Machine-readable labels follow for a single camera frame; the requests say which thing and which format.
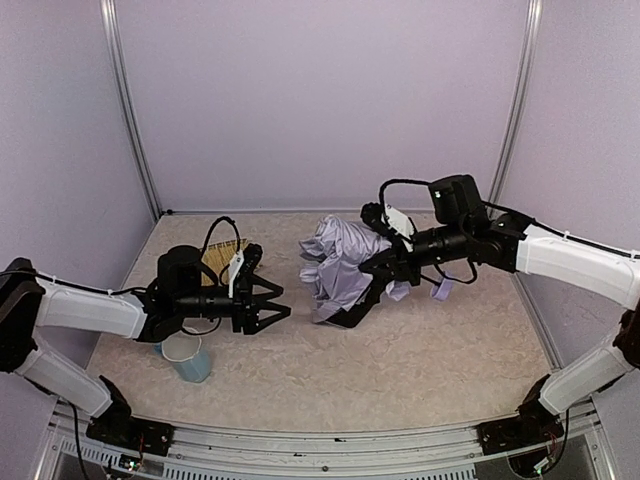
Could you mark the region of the lilac folding umbrella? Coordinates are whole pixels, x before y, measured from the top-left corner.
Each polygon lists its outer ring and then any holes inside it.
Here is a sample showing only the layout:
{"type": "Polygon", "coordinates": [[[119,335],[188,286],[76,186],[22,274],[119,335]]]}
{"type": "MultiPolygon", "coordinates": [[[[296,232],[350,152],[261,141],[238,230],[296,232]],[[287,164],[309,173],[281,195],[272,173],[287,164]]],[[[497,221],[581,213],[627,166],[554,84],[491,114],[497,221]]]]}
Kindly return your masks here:
{"type": "Polygon", "coordinates": [[[299,242],[306,261],[299,278],[311,293],[311,321],[343,329],[356,327],[380,302],[367,298],[372,280],[359,265],[394,246],[362,221],[322,218],[313,235],[299,242]]]}

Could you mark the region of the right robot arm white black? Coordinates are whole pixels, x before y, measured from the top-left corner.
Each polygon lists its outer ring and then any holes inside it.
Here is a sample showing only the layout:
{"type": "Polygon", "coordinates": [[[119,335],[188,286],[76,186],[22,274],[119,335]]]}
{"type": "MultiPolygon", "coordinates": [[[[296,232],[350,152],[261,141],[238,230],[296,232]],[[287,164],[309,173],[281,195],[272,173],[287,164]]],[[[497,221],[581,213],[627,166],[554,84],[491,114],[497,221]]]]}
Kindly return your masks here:
{"type": "Polygon", "coordinates": [[[538,380],[515,416],[480,424],[484,449],[527,446],[566,433],[559,417],[577,401],[606,389],[639,366],[639,254],[560,232],[516,210],[481,198],[474,178],[458,174],[427,183],[438,227],[419,231],[390,207],[384,182],[361,219],[389,240],[388,249],[361,264],[375,287],[369,304],[392,280],[419,284],[426,266],[464,260],[472,271],[488,265],[508,273],[537,275],[591,291],[624,309],[618,326],[568,366],[538,380]]]}

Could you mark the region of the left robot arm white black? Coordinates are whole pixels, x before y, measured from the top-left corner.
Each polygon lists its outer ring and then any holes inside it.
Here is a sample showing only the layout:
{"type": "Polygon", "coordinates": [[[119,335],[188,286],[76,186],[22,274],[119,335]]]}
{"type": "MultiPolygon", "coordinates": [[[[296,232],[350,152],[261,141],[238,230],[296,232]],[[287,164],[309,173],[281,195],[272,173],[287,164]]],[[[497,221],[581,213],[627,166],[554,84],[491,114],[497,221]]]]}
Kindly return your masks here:
{"type": "Polygon", "coordinates": [[[236,253],[222,284],[202,252],[179,245],[161,255],[145,288],[106,291],[48,277],[16,258],[1,273],[1,370],[19,375],[90,416],[94,426],[127,425],[131,408],[118,388],[97,379],[37,335],[40,327],[107,333],[139,343],[160,343],[182,331],[187,319],[228,318],[233,332],[254,335],[287,318],[277,303],[284,290],[256,274],[262,248],[236,253]]]}

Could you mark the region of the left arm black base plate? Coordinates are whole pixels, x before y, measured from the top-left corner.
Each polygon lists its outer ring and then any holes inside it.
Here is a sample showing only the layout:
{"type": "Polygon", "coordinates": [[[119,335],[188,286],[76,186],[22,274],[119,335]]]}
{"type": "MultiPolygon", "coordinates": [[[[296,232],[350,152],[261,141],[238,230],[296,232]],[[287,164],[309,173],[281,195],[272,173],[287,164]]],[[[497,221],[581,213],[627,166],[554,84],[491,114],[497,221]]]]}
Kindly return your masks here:
{"type": "Polygon", "coordinates": [[[125,420],[91,420],[86,436],[142,454],[166,457],[174,432],[175,427],[169,423],[129,417],[125,420]]]}

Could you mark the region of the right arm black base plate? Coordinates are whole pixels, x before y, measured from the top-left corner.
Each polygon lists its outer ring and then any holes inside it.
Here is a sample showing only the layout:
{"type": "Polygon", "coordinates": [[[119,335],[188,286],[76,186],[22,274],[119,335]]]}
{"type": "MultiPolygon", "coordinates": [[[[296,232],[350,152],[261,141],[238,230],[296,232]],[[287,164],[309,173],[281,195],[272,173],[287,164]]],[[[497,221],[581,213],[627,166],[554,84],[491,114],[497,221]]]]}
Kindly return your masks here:
{"type": "Polygon", "coordinates": [[[540,426],[536,421],[510,417],[480,423],[476,430],[484,455],[518,450],[564,435],[564,427],[557,418],[540,426]]]}

